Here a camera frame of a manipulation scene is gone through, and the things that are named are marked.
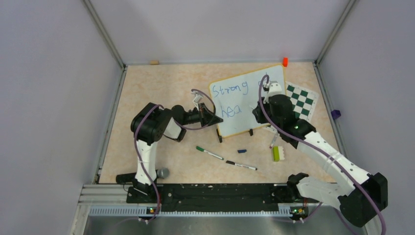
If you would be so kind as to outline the yellow framed whiteboard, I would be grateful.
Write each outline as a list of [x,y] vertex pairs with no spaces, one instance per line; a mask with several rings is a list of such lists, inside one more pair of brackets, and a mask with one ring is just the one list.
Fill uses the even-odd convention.
[[224,120],[218,124],[223,138],[264,126],[255,120],[249,107],[257,106],[260,81],[264,75],[285,89],[284,66],[281,64],[218,80],[209,85],[216,115]]

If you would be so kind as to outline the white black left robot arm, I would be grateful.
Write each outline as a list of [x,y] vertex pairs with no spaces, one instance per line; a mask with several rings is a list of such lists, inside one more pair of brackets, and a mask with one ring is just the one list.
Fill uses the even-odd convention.
[[185,111],[181,105],[164,109],[148,103],[133,118],[130,126],[138,151],[138,167],[131,182],[138,190],[138,196],[144,202],[152,202],[157,196],[157,189],[152,184],[159,178],[155,163],[158,142],[162,137],[181,142],[187,132],[185,125],[199,123],[205,127],[221,122],[223,119],[204,103],[189,111]]

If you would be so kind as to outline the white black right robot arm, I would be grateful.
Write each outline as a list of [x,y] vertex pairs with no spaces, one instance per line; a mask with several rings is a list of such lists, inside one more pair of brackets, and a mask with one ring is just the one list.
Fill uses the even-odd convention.
[[375,217],[385,227],[381,214],[388,206],[388,181],[371,174],[332,147],[308,121],[295,117],[286,95],[260,96],[253,115],[258,123],[276,128],[283,141],[306,154],[335,182],[327,183],[306,173],[291,175],[287,196],[294,202],[304,197],[331,206],[352,225],[363,227]]

